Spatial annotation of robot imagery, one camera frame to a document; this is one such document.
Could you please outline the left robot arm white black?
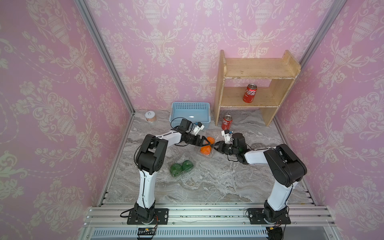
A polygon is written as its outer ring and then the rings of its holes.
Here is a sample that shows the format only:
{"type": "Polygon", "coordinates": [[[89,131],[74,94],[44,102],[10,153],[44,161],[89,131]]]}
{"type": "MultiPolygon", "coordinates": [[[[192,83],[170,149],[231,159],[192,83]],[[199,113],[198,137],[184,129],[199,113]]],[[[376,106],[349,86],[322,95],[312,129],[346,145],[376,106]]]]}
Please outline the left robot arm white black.
{"type": "Polygon", "coordinates": [[[182,118],[181,123],[161,135],[147,134],[135,152],[134,160],[140,173],[140,191],[133,208],[133,217],[144,224],[151,223],[155,217],[155,185],[157,172],[163,166],[166,152],[170,146],[206,147],[211,143],[199,132],[204,129],[201,122],[192,123],[182,118]]]}

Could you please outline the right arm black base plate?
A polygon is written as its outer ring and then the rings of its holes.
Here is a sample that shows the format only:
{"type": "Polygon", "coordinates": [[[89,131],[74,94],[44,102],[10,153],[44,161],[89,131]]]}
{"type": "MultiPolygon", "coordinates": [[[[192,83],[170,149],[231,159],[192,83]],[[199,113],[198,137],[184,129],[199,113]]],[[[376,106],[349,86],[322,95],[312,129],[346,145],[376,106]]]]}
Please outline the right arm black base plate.
{"type": "Polygon", "coordinates": [[[249,208],[245,213],[250,220],[251,225],[289,225],[291,219],[289,217],[288,207],[273,211],[272,209],[249,208]]]}

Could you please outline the orange fruit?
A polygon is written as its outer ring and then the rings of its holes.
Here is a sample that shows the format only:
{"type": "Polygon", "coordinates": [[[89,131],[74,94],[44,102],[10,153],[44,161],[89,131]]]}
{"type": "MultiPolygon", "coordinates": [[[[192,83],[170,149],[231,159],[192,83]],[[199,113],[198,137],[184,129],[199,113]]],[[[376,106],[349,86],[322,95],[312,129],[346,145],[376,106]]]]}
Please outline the orange fruit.
{"type": "Polygon", "coordinates": [[[200,152],[203,155],[209,156],[212,152],[212,147],[211,146],[201,147],[200,152]]]}
{"type": "Polygon", "coordinates": [[[210,142],[211,145],[215,143],[215,139],[212,137],[207,137],[207,140],[210,142]]]}

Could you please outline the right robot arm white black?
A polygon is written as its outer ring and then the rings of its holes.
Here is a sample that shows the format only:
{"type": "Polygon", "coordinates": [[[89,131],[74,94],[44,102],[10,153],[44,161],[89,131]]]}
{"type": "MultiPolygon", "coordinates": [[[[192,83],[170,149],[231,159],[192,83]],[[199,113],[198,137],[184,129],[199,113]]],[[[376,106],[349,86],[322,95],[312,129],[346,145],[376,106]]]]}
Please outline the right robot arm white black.
{"type": "Polygon", "coordinates": [[[275,178],[272,192],[261,213],[256,214],[256,211],[249,210],[249,217],[267,224],[291,223],[287,200],[308,170],[288,145],[254,150],[247,145],[243,134],[235,133],[232,136],[225,134],[225,140],[213,144],[213,149],[227,156],[235,156],[237,162],[244,165],[268,165],[275,178]]]}

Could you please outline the clear plastic orange clamshell container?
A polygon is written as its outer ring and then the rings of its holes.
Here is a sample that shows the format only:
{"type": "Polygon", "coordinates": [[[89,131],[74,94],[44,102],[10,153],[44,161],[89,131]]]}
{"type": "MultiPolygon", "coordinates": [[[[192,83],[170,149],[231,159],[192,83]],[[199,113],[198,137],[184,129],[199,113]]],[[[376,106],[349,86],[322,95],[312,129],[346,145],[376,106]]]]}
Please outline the clear plastic orange clamshell container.
{"type": "Polygon", "coordinates": [[[206,157],[210,157],[213,152],[213,145],[215,144],[215,139],[213,137],[206,137],[207,140],[204,140],[204,147],[200,148],[200,154],[206,157]]]}

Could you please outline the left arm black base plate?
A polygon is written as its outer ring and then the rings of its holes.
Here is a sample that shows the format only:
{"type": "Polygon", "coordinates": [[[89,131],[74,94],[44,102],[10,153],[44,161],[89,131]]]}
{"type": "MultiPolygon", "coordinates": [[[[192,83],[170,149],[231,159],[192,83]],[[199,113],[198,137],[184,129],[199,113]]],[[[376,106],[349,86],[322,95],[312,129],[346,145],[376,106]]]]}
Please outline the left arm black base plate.
{"type": "Polygon", "coordinates": [[[129,211],[128,225],[167,225],[169,209],[150,208],[144,209],[138,207],[137,210],[129,211]]]}

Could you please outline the clear plastic green fruit clamshell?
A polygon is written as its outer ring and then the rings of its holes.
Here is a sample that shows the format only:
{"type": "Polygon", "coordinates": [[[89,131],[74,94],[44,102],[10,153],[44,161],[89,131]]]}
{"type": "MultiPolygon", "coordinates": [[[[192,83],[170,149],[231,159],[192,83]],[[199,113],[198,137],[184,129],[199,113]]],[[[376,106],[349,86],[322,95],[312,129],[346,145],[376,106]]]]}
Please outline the clear plastic green fruit clamshell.
{"type": "Polygon", "coordinates": [[[191,172],[195,166],[196,164],[189,159],[172,162],[168,164],[169,174],[173,179],[178,179],[191,172]]]}

